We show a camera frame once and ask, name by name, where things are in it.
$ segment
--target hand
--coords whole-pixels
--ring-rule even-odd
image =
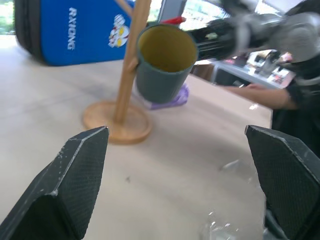
[[[256,83],[251,83],[250,85],[246,86],[248,89],[256,89],[256,90],[265,90],[267,89],[265,86],[256,84]]]

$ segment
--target mug rim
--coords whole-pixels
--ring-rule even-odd
[[[163,71],[161,69],[158,69],[158,68],[152,66],[149,62],[147,62],[145,60],[144,56],[142,55],[142,53],[141,53],[141,51],[139,49],[139,39],[140,39],[141,35],[144,34],[144,32],[146,32],[147,30],[149,30],[151,28],[155,28],[155,27],[158,27],[158,26],[166,26],[166,27],[170,27],[170,28],[176,28],[179,31],[184,32],[185,34],[187,34],[191,38],[191,40],[192,40],[192,42],[194,44],[194,47],[196,49],[196,54],[195,54],[196,60],[194,61],[194,63],[192,63],[189,67],[187,67],[187,68],[185,68],[185,69],[183,69],[181,71],[167,72],[167,71]],[[157,71],[159,73],[166,73],[166,74],[169,74],[169,75],[180,74],[180,73],[185,72],[186,70],[191,69],[195,65],[195,63],[198,61],[198,58],[199,58],[199,49],[197,47],[197,44],[196,44],[196,41],[194,40],[194,38],[190,34],[188,34],[187,32],[185,32],[185,31],[181,30],[180,28],[178,28],[177,26],[172,25],[172,24],[167,24],[167,23],[156,23],[154,25],[146,27],[142,32],[140,32],[140,34],[139,34],[139,36],[137,38],[137,41],[135,43],[135,47],[136,47],[137,56],[138,56],[138,60],[139,60],[138,66],[140,65],[140,61],[143,60],[143,63],[146,64],[148,67],[150,67],[152,70]]]

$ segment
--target round wooden base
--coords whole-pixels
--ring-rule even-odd
[[[119,145],[138,144],[150,134],[152,122],[148,115],[136,106],[129,106],[124,124],[114,122],[115,102],[102,101],[90,105],[83,114],[86,129],[101,126],[109,128],[109,142]]]

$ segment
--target cartoon logo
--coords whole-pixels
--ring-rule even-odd
[[[130,30],[129,27],[125,25],[125,22],[126,20],[121,14],[115,16],[113,29],[109,36],[109,46],[111,48],[120,48],[128,41]]]

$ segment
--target wooden mug stand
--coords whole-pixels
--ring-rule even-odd
[[[136,0],[132,9],[126,0],[115,0],[131,16],[130,33],[125,50],[120,87],[115,102],[101,101],[90,105],[83,114],[86,129],[109,127],[109,142],[137,144],[150,134],[152,122],[139,107],[130,105],[131,92],[136,76],[137,40],[146,27],[151,0]]]

